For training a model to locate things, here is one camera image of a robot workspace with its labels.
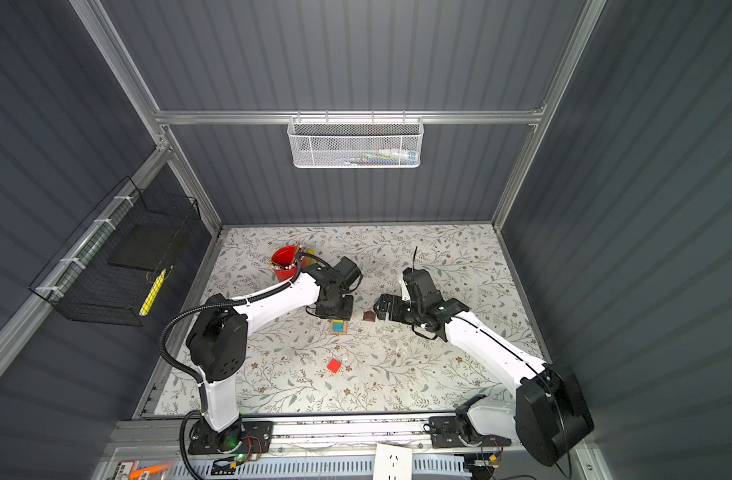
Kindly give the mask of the red wooden cube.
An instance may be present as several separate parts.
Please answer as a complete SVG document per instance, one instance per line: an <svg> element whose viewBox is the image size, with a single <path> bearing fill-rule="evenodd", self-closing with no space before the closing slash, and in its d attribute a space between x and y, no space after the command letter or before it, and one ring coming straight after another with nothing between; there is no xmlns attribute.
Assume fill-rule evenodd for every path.
<svg viewBox="0 0 732 480"><path fill-rule="evenodd" d="M327 365L327 369L332 373L337 373L342 368L342 363L338 359L331 359Z"/></svg>

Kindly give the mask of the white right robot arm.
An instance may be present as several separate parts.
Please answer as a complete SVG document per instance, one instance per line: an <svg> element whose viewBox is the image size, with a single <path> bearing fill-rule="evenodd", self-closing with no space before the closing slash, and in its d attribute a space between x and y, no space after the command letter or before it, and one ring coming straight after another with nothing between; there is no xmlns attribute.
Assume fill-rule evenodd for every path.
<svg viewBox="0 0 732 480"><path fill-rule="evenodd" d="M549 363L489 328L469 306L446 299L425 269L404 270L399 295L382 294L373 310L380 320L411 326L425 340L440 339L476 360L501 382L512 400L478 394L451 417L434 418L429 430L438 448L519 442L552 467L595 428L572 368Z"/></svg>

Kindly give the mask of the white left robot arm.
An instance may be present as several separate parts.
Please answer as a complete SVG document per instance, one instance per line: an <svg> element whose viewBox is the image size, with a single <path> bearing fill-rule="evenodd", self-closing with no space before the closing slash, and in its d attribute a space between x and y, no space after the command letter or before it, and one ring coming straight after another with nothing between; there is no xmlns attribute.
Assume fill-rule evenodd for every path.
<svg viewBox="0 0 732 480"><path fill-rule="evenodd" d="M244 297L215 295L207 300L186 338L194 364L206 424L221 433L240 420L232 377L246 360L248 339L265 325L295 310L311 307L324 320L348 321L353 292L363 274L354 261L321 261L300 266L291 278Z"/></svg>

